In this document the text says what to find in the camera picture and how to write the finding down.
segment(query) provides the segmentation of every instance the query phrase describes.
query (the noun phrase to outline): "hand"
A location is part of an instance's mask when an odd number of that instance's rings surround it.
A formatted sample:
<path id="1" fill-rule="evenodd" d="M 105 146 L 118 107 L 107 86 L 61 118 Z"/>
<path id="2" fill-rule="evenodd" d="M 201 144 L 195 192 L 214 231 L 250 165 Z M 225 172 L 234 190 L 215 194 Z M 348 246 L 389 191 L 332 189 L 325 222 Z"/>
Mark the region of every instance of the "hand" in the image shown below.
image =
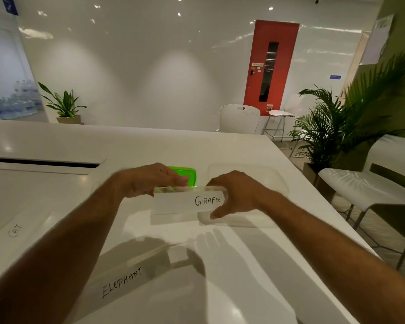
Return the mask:
<path id="1" fill-rule="evenodd" d="M 155 187 L 186 186 L 188 176 L 180 176 L 172 169 L 160 163 L 142 167 L 124 169 L 114 174 L 119 179 L 123 196 L 133 198 L 142 194 L 153 196 Z"/>
<path id="2" fill-rule="evenodd" d="M 235 212 L 247 212 L 261 207 L 261 200 L 272 192 L 241 171 L 232 171 L 212 179 L 207 185 L 226 187 L 228 200 L 215 209 L 210 218 L 220 218 Z"/>

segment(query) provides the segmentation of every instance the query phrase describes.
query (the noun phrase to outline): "green wall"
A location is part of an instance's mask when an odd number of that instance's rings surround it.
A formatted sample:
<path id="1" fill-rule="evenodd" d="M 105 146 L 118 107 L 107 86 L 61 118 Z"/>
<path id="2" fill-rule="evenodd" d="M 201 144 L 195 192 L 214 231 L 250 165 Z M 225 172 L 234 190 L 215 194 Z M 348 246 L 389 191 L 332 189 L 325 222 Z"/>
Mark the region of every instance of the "green wall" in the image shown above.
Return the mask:
<path id="1" fill-rule="evenodd" d="M 380 58 L 380 63 L 387 61 L 393 54 L 405 50 L 405 0 L 384 0 L 378 19 L 392 14 L 395 15 L 394 22 L 390 31 L 387 47 Z M 374 65 L 360 66 L 357 75 L 362 72 L 367 72 L 373 67 Z M 390 120 L 381 124 L 381 128 L 405 128 L 405 96 L 398 98 L 394 103 L 386 105 L 386 107 L 380 109 L 375 116 L 380 114 L 393 115 Z M 370 145 L 368 143 L 359 146 L 354 152 L 345 155 L 337 167 L 360 171 L 365 163 L 369 148 Z"/>

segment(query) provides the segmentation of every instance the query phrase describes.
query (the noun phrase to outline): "forearm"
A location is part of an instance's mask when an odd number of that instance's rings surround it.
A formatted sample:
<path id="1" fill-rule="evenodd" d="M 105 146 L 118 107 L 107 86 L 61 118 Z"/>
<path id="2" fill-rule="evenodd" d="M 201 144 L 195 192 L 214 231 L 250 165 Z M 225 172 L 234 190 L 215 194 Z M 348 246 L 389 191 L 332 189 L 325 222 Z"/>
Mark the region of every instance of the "forearm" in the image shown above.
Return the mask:
<path id="1" fill-rule="evenodd" d="M 65 319 L 87 283 L 124 197 L 117 179 L 108 179 L 0 278 L 0 323 Z"/>
<path id="2" fill-rule="evenodd" d="M 360 323 L 405 323 L 402 275 L 277 192 L 267 192 L 260 208 Z"/>

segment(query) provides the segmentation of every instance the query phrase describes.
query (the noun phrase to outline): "blue sign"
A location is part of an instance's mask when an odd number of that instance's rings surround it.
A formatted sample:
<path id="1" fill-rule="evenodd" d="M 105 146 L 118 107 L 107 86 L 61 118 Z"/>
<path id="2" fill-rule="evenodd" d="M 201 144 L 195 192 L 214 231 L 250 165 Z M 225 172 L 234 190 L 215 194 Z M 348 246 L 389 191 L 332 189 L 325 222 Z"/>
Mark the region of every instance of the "blue sign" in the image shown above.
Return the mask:
<path id="1" fill-rule="evenodd" d="M 3 0 L 3 3 L 5 4 L 7 12 L 18 16 L 18 11 L 16 10 L 15 2 L 13 0 Z"/>

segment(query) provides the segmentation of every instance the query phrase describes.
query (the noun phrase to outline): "glass panel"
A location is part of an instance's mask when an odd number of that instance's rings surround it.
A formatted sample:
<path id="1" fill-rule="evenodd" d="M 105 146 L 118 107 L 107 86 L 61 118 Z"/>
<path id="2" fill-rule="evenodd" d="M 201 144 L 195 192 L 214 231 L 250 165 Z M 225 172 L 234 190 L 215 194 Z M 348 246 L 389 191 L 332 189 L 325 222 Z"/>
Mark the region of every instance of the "glass panel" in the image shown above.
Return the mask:
<path id="1" fill-rule="evenodd" d="M 272 82 L 273 69 L 275 67 L 276 55 L 278 53 L 278 42 L 270 42 L 267 56 L 265 57 L 265 66 L 263 73 L 263 82 L 259 92 L 259 102 L 267 102 L 270 91 L 270 83 Z"/>

